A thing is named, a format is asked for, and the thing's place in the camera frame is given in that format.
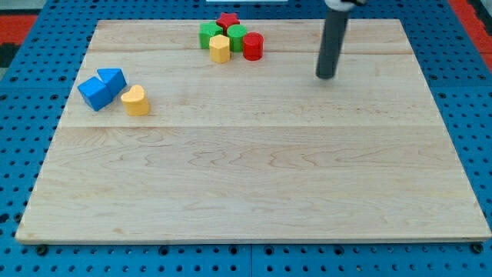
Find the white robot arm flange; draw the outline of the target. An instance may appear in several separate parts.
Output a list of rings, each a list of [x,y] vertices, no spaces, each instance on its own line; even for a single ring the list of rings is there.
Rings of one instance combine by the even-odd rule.
[[[349,12],[358,6],[367,4],[367,0],[324,0],[328,8],[337,12]]]

